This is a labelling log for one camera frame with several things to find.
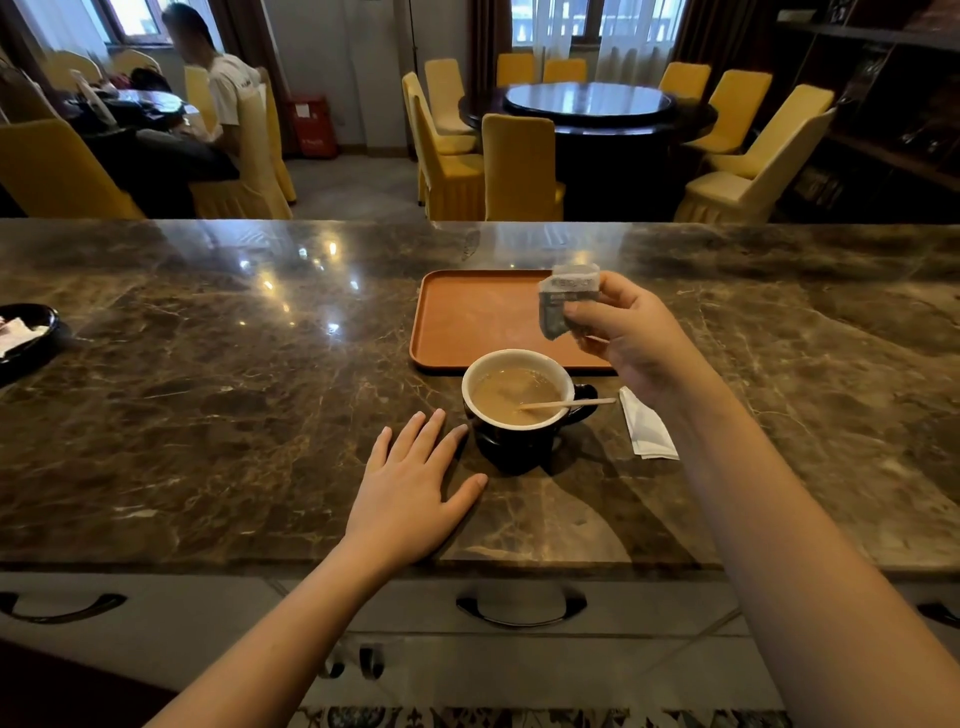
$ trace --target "yellow chair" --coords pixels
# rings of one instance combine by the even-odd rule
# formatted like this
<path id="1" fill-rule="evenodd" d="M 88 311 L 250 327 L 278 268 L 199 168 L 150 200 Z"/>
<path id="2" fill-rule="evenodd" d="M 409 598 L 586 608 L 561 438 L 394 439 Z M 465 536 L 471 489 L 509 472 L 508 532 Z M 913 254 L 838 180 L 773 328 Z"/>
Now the yellow chair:
<path id="1" fill-rule="evenodd" d="M 710 172 L 686 186 L 676 223 L 761 225 L 827 133 L 836 109 L 807 119 L 754 180 L 730 172 Z"/>
<path id="2" fill-rule="evenodd" d="M 241 97 L 238 110 L 240 179 L 191 184 L 197 217 L 206 220 L 292 220 L 290 206 L 276 183 L 270 157 L 267 112 L 259 91 Z"/>
<path id="3" fill-rule="evenodd" d="M 773 79 L 771 74 L 757 71 L 724 73 L 710 96 L 710 105 L 720 112 L 713 131 L 687 146 L 721 155 L 739 149 Z"/>
<path id="4" fill-rule="evenodd" d="M 414 144 L 426 180 L 426 214 L 434 222 L 484 219 L 484 169 L 480 155 L 443 156 L 437 150 L 423 100 L 411 99 Z"/>
<path id="5" fill-rule="evenodd" d="M 545 84 L 564 82 L 585 84 L 587 62 L 584 59 L 550 59 L 543 65 L 543 82 Z"/>
<path id="6" fill-rule="evenodd" d="M 144 219 L 59 118 L 0 126 L 0 184 L 31 217 Z"/>
<path id="7" fill-rule="evenodd" d="M 660 79 L 660 90 L 681 99 L 700 101 L 710 78 L 710 67 L 701 63 L 670 63 Z"/>
<path id="8" fill-rule="evenodd" d="M 490 113 L 483 117 L 487 220 L 562 222 L 557 137 L 549 119 Z"/>
<path id="9" fill-rule="evenodd" d="M 460 100 L 464 98 L 464 82 L 456 59 L 435 59 L 423 65 L 426 87 L 430 92 L 430 108 L 437 131 L 441 134 L 472 133 L 460 119 Z"/>
<path id="10" fill-rule="evenodd" d="M 188 65 L 184 69 L 184 76 L 187 102 L 197 107 L 206 130 L 213 133 L 220 121 L 217 119 L 217 110 L 213 106 L 213 96 L 210 95 L 210 81 L 207 78 L 206 69 L 198 65 Z"/>
<path id="11" fill-rule="evenodd" d="M 798 85 L 746 154 L 709 155 L 708 162 L 718 172 L 730 172 L 752 180 L 805 121 L 824 113 L 832 103 L 833 91 L 812 85 Z"/>
<path id="12" fill-rule="evenodd" d="M 19 68 L 0 63 L 0 110 L 10 124 L 59 119 L 40 87 Z"/>
<path id="13" fill-rule="evenodd" d="M 496 57 L 498 86 L 535 84 L 537 75 L 532 53 L 501 53 Z"/>
<path id="14" fill-rule="evenodd" d="M 130 76 L 131 73 L 133 73 L 133 71 L 135 71 L 137 68 L 149 68 L 161 76 L 163 75 L 163 71 L 160 70 L 159 63 L 157 63 L 146 53 L 140 53 L 132 48 L 124 49 L 111 60 L 113 63 L 113 70 L 117 73 L 122 73 L 125 76 Z"/>
<path id="15" fill-rule="evenodd" d="M 80 71 L 89 84 L 103 80 L 100 67 L 86 56 L 71 51 L 54 51 L 43 62 L 47 81 L 57 91 L 76 91 L 77 82 L 70 71 Z"/>
<path id="16" fill-rule="evenodd" d="M 290 171 L 283 162 L 283 141 L 280 138 L 280 116 L 276 112 L 274 85 L 270 82 L 270 73 L 266 68 L 256 70 L 260 72 L 260 80 L 267 87 L 264 97 L 267 104 L 267 133 L 270 135 L 270 160 L 274 165 L 276 183 L 280 185 L 283 197 L 292 205 L 297 201 L 297 190 L 294 187 L 294 181 L 290 179 Z"/>
<path id="17" fill-rule="evenodd" d="M 415 129 L 416 120 L 412 100 L 415 96 L 420 97 L 423 103 L 423 112 L 426 114 L 427 125 L 430 128 L 430 134 L 433 136 L 434 143 L 437 145 L 437 152 L 444 155 L 465 155 L 473 151 L 476 147 L 476 136 L 472 134 L 452 134 L 450 136 L 440 136 L 437 133 L 437 127 L 434 126 L 433 116 L 430 114 L 430 107 L 426 104 L 426 96 L 423 94 L 423 87 L 420 85 L 420 79 L 417 74 L 411 71 L 401 80 L 403 86 L 403 100 L 407 109 L 407 121 L 410 122 L 410 130 Z M 423 175 L 423 164 L 419 163 L 419 196 L 420 202 L 426 202 L 426 177 Z"/>

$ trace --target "brown marble surface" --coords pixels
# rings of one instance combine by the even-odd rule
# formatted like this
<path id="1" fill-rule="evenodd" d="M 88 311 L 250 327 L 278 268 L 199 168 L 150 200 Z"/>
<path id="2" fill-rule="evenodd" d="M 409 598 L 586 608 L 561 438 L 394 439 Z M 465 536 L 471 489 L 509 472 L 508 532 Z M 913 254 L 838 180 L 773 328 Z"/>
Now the brown marble surface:
<path id="1" fill-rule="evenodd" d="M 0 569 L 307 571 L 373 436 L 463 418 L 407 347 L 422 276 L 595 260 L 661 295 L 891 573 L 960 575 L 960 229 L 0 221 L 5 303 L 76 335 L 0 390 Z M 615 377 L 591 379 L 601 396 Z M 681 466 L 619 407 L 491 484 L 428 572 L 719 569 Z"/>

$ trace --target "floor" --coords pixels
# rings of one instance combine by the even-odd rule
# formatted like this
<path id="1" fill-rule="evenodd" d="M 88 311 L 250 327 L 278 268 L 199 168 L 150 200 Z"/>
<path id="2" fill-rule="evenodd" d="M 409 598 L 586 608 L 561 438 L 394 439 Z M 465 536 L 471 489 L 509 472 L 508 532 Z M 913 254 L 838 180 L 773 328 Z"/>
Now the floor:
<path id="1" fill-rule="evenodd" d="M 410 159 L 288 159 L 287 169 L 297 189 L 291 209 L 298 220 L 424 220 L 417 204 L 417 164 Z"/>
<path id="2" fill-rule="evenodd" d="M 506 708 L 327 708 L 297 711 L 288 728 L 791 728 L 782 711 L 619 709 L 525 711 Z"/>

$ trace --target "drawer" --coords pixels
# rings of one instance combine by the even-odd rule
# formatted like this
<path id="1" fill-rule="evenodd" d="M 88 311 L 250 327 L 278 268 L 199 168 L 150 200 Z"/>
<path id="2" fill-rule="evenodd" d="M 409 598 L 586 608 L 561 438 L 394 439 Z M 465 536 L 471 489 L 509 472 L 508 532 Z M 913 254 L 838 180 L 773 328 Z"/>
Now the drawer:
<path id="1" fill-rule="evenodd" d="M 0 614 L 0 640 L 175 691 L 279 603 L 260 579 L 230 576 L 0 573 L 0 593 L 18 595 L 21 617 L 76 615 Z M 89 610 L 98 600 L 99 614 Z"/>
<path id="2" fill-rule="evenodd" d="M 359 650 L 382 673 L 365 679 Z M 757 710 L 781 707 L 744 638 L 345 637 L 340 677 L 317 680 L 302 705 L 562 708 L 663 706 Z"/>
<path id="3" fill-rule="evenodd" d="M 296 582 L 285 582 L 292 589 Z M 474 616 L 458 608 L 472 598 Z M 541 624 L 562 635 L 690 637 L 736 609 L 725 582 L 559 582 L 534 579 L 397 579 L 373 597 L 349 632 L 493 634 L 490 621 Z"/>
<path id="4" fill-rule="evenodd" d="M 960 619 L 960 584 L 895 584 L 897 591 L 914 607 L 939 602 Z M 960 629 L 933 619 L 924 619 L 937 639 L 960 661 Z"/>

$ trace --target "left hand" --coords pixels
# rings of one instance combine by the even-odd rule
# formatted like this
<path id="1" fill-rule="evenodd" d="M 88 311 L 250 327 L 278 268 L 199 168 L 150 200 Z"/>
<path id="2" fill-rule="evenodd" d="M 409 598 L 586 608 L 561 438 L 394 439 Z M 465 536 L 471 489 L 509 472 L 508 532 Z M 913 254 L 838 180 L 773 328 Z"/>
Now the left hand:
<path id="1" fill-rule="evenodd" d="M 484 474 L 472 475 L 450 500 L 442 501 L 444 473 L 468 430 L 460 425 L 436 445 L 445 418 L 442 409 L 429 421 L 418 412 L 392 448 L 389 427 L 373 444 L 344 543 L 372 549 L 369 555 L 383 559 L 388 576 L 442 544 L 487 485 Z"/>

